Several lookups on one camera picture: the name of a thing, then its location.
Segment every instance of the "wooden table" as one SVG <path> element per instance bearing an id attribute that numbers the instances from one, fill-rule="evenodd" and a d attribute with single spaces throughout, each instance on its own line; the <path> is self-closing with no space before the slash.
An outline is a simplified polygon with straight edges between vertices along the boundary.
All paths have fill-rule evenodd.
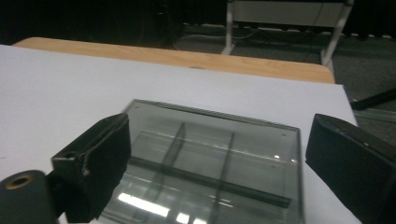
<path id="1" fill-rule="evenodd" d="M 292 63 L 248 57 L 197 53 L 169 49 L 150 49 L 70 40 L 31 37 L 14 46 L 28 49 L 89 55 L 96 57 L 161 63 L 214 71 L 277 77 L 321 83 L 334 83 L 330 70 L 319 64 Z"/>

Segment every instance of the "white paper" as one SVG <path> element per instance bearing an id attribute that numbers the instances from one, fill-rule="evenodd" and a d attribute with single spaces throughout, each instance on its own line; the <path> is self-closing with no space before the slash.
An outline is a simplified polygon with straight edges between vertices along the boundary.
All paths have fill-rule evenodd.
<path id="1" fill-rule="evenodd" d="M 356 123 L 339 85 L 0 46 L 0 179 L 48 173 L 56 152 L 133 99 L 300 128 L 303 158 L 316 113 Z M 306 164 L 304 198 L 307 224 L 359 223 Z"/>

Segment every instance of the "glass tank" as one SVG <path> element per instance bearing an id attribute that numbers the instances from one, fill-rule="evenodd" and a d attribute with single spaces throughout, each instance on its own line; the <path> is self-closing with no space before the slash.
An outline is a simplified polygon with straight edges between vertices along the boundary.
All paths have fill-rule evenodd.
<path id="1" fill-rule="evenodd" d="M 304 223 L 297 128 L 134 100 L 118 223 Z"/>

